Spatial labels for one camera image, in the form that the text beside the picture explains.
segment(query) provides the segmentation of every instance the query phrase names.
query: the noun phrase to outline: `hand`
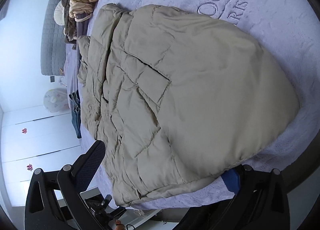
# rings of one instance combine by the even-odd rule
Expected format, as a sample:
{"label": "hand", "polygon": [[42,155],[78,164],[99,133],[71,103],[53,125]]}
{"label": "hand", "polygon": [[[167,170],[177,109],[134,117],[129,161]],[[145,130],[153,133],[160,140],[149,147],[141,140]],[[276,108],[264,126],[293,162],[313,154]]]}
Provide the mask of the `hand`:
{"label": "hand", "polygon": [[125,226],[121,224],[120,220],[116,220],[116,229],[115,230],[125,230]]}

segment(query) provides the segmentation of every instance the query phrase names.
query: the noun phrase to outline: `transparent balloon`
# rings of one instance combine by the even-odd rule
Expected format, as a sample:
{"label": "transparent balloon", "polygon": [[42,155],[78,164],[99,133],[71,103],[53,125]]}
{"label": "transparent balloon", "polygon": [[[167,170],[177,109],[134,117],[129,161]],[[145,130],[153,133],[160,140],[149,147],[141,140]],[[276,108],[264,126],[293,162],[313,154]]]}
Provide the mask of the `transparent balloon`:
{"label": "transparent balloon", "polygon": [[43,98],[44,107],[51,113],[68,109],[67,89],[58,88],[46,92]]}

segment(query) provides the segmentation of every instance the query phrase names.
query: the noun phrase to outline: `headboard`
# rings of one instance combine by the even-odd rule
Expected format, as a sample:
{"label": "headboard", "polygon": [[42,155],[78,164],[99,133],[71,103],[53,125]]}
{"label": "headboard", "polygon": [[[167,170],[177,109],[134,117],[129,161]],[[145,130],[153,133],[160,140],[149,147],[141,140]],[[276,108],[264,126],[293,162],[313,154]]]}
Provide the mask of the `headboard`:
{"label": "headboard", "polygon": [[56,24],[53,19],[53,13],[59,1],[49,0],[45,12],[41,40],[41,73],[43,75],[59,76],[59,68],[63,70],[66,61],[64,27]]}

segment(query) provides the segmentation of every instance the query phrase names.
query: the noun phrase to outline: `white pillow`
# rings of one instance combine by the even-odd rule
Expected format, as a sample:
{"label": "white pillow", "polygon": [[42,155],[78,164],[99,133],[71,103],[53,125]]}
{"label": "white pillow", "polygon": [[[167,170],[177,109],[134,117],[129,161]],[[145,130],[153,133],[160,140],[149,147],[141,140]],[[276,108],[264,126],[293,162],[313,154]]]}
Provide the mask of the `white pillow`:
{"label": "white pillow", "polygon": [[64,7],[62,6],[61,1],[54,10],[53,18],[59,26],[64,26]]}

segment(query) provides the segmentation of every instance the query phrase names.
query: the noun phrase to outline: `silver screw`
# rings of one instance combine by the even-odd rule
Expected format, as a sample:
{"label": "silver screw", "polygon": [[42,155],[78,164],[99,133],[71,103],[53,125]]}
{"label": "silver screw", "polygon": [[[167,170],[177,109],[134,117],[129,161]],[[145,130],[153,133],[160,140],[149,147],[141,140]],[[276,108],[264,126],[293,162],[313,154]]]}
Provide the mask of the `silver screw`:
{"label": "silver screw", "polygon": [[38,175],[38,174],[40,174],[40,173],[41,173],[41,169],[40,169],[40,168],[38,168],[38,169],[35,170],[35,174],[36,174],[36,175]]}
{"label": "silver screw", "polygon": [[244,165],[243,168],[244,168],[245,171],[251,171],[252,170],[252,167],[250,165],[247,165],[247,164]]}
{"label": "silver screw", "polygon": [[280,175],[280,170],[279,169],[274,168],[272,171],[273,171],[274,174]]}
{"label": "silver screw", "polygon": [[71,165],[65,165],[64,167],[63,167],[63,170],[64,171],[69,171],[71,169]]}

